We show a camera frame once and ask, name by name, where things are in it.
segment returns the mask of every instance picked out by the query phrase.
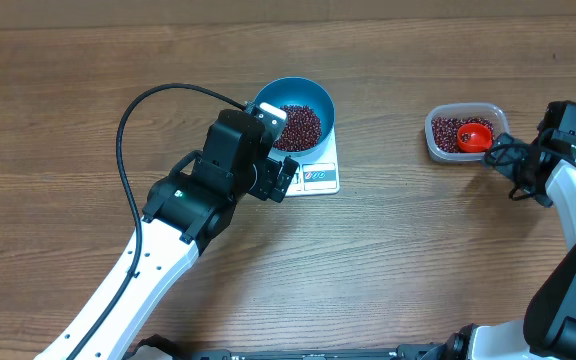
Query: clear plastic container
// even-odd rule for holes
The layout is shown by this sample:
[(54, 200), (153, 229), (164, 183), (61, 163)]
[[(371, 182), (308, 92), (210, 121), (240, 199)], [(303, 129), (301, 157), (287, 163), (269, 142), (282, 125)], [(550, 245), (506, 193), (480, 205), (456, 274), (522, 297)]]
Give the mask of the clear plastic container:
[(497, 106), (489, 103), (460, 103), (437, 106), (426, 117), (426, 143), (430, 157), (441, 163), (465, 163), (480, 161), (484, 153), (447, 153), (435, 144), (432, 134), (432, 119), (436, 117), (467, 118), (483, 117), (492, 123), (495, 138), (501, 133), (510, 134), (506, 114)]

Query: white scale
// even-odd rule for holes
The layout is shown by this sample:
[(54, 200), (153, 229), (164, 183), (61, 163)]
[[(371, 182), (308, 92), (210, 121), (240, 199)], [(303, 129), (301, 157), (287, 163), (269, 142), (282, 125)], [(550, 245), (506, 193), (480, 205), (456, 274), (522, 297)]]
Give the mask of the white scale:
[[(310, 154), (293, 157), (299, 167), (292, 178), (286, 196), (306, 196), (336, 194), (339, 192), (339, 162), (337, 161), (337, 142), (335, 128), (331, 130), (327, 144), (319, 144)], [(272, 149), (270, 157), (283, 161), (282, 155)]]

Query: plastic container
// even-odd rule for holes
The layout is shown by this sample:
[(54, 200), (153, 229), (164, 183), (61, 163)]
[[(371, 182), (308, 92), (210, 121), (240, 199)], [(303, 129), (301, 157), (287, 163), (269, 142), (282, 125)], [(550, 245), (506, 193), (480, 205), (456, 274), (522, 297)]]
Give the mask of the plastic container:
[(275, 107), (284, 105), (310, 106), (321, 120), (321, 137), (314, 147), (304, 151), (281, 151), (272, 148), (272, 152), (280, 156), (304, 156), (324, 149), (335, 126), (335, 104), (321, 85), (302, 77), (286, 77), (277, 79), (266, 85), (257, 97), (255, 103), (267, 102)]
[(441, 163), (466, 163), (480, 161), (484, 153), (447, 153), (435, 144), (432, 134), (432, 119), (436, 117), (467, 118), (483, 117), (492, 123), (495, 138), (501, 133), (510, 134), (506, 114), (497, 106), (489, 103), (459, 103), (437, 106), (426, 117), (426, 143), (430, 157)]

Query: wood grain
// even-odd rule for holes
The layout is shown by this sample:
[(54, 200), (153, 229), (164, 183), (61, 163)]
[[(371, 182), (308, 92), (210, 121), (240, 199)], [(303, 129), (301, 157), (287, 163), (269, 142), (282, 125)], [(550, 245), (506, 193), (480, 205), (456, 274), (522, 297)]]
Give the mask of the wood grain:
[(576, 0), (0, 0), (0, 29), (576, 15)]
[[(521, 317), (566, 253), (556, 211), (432, 162), (423, 122), (487, 101), (531, 140), (548, 102), (576, 100), (576, 16), (0, 32), (0, 359), (52, 342), (128, 240), (114, 137), (134, 97), (180, 81), (243, 101), (288, 75), (335, 100), (341, 192), (246, 198), (137, 339), (391, 347)], [(222, 108), (181, 91), (140, 105), (124, 145), (138, 203)]]

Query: kitchen scale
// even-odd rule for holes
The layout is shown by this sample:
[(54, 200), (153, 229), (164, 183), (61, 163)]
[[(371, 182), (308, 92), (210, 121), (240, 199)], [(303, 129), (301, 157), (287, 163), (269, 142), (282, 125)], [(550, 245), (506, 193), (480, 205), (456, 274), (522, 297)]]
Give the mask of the kitchen scale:
[(284, 105), (308, 106), (321, 120), (321, 138), (315, 147), (298, 152), (273, 148), (270, 157), (283, 161), (286, 156), (299, 163), (286, 196), (324, 195), (339, 192), (339, 162), (335, 141), (335, 105), (332, 98), (316, 82), (287, 77), (266, 85), (255, 103), (268, 103), (277, 108)]
[[(292, 183), (288, 186), (286, 196), (324, 195), (339, 192), (339, 163), (334, 128), (326, 144), (318, 144), (316, 148), (318, 148), (317, 151), (310, 154), (292, 158), (299, 163), (299, 167), (292, 178)], [(283, 161), (285, 154), (276, 149), (270, 151), (270, 157), (277, 161)]]

